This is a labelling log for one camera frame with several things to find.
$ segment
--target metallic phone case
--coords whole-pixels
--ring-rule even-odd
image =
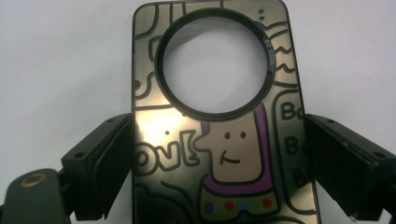
[[[166,44],[222,17],[262,42],[259,94],[232,112],[183,105],[163,77]],[[319,223],[286,7],[278,0],[152,3],[134,14],[134,223]]]

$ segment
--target screw hole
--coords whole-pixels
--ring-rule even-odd
[[[375,152],[374,155],[376,155],[378,158],[385,158],[385,155],[381,152]]]
[[[22,180],[21,186],[24,188],[30,188],[32,186],[42,183],[46,178],[47,178],[46,174],[29,175]]]
[[[85,156],[85,152],[79,152],[75,155],[76,158],[81,158]]]

